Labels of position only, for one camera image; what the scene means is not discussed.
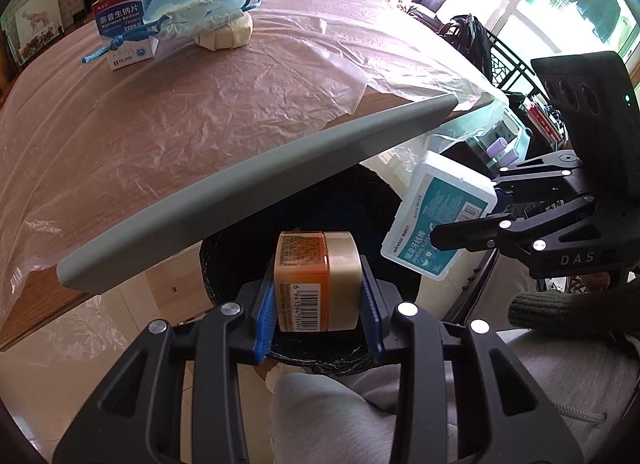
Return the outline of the dark green sleeve forearm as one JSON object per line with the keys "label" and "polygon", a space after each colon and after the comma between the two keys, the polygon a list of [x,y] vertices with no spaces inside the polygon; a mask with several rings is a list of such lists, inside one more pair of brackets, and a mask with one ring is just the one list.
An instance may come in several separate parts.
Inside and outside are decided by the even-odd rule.
{"label": "dark green sleeve forearm", "polygon": [[513,299],[508,320],[514,327],[565,336],[639,333],[639,289],[599,293],[522,293]]}

